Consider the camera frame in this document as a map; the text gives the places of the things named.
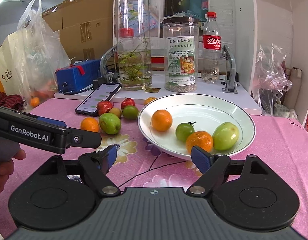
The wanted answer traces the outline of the person's left hand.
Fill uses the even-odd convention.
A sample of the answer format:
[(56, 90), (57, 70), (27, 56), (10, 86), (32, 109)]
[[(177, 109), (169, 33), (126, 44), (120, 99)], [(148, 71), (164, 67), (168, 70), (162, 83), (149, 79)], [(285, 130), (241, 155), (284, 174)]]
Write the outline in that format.
[(9, 179), (9, 176), (14, 172), (13, 159), (23, 160), (26, 158), (26, 153), (23, 149), (19, 149), (14, 157), (8, 162), (0, 163), (0, 193), (4, 190), (5, 184)]

